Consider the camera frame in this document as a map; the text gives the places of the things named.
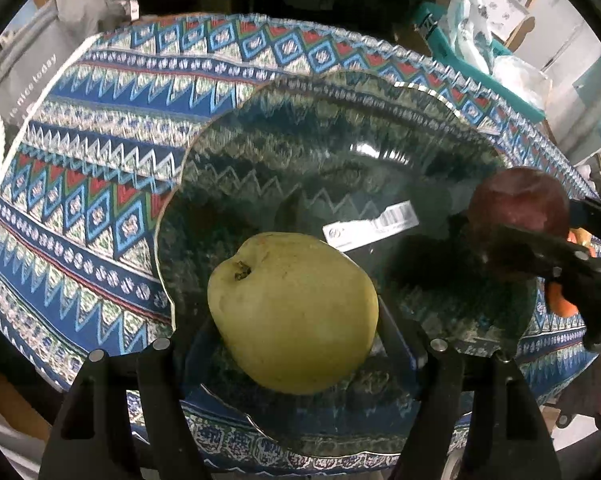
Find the pear stem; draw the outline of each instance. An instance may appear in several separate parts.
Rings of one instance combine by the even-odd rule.
[[[249,267],[248,265],[244,264],[243,262],[238,262],[238,265],[240,267],[240,272],[237,272],[237,273],[234,274],[234,279],[237,282],[239,282],[240,280],[244,280],[252,272],[251,267]]]

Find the black metal bracket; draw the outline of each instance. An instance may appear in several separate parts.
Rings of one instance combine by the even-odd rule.
[[[40,480],[142,479],[127,390],[140,392],[160,477],[211,480],[183,416],[173,354],[174,345],[167,338],[136,354],[110,357],[100,349],[91,352],[54,423]]]
[[[585,216],[593,210],[601,215],[593,201],[572,209]],[[567,240],[506,225],[492,229],[485,257],[492,266],[559,283],[562,295],[578,307],[587,327],[583,345],[601,353],[601,258],[591,258],[587,248]]]
[[[441,477],[462,391],[474,391],[474,403],[459,480],[560,480],[545,421],[513,360],[500,351],[460,355],[441,339],[428,354],[432,383],[389,480]]]

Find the barcode label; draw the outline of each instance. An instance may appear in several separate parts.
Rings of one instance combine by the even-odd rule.
[[[388,206],[373,220],[352,220],[325,225],[323,234],[329,245],[344,253],[417,225],[417,214],[408,200]]]
[[[130,20],[135,22],[140,17],[140,7],[138,6],[138,0],[130,0]]]

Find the tablecloth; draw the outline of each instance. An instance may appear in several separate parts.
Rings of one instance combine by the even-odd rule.
[[[156,222],[203,126],[285,73],[368,70],[444,96],[513,164],[593,195],[559,150],[500,97],[439,62],[385,41],[266,16],[190,14],[99,37],[68,66],[21,131],[0,184],[0,329],[42,374],[69,388],[87,353],[138,351],[172,332],[154,256]],[[517,362],[538,397],[594,358],[580,316],[539,294]],[[134,431],[140,402],[129,394]],[[253,428],[185,415],[212,466],[271,474],[382,468],[397,457],[312,458]],[[452,447],[463,444],[456,434]]]

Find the glass plate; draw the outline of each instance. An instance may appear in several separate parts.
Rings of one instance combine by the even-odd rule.
[[[460,351],[487,355],[502,346],[513,354],[536,284],[492,279],[465,235],[474,188],[504,166],[449,102],[422,87],[361,72],[264,86],[193,143],[160,221],[157,256],[176,323],[209,315],[212,270],[250,236],[292,231],[325,239],[326,225],[386,222],[386,208],[409,202],[417,226],[348,256],[429,336]],[[313,456],[398,453],[418,411],[378,338],[359,370],[314,396],[262,388],[222,345],[204,387],[230,408],[210,402],[212,416],[235,410],[282,446]],[[197,388],[185,385],[200,404]],[[470,409],[464,396],[459,415]]]

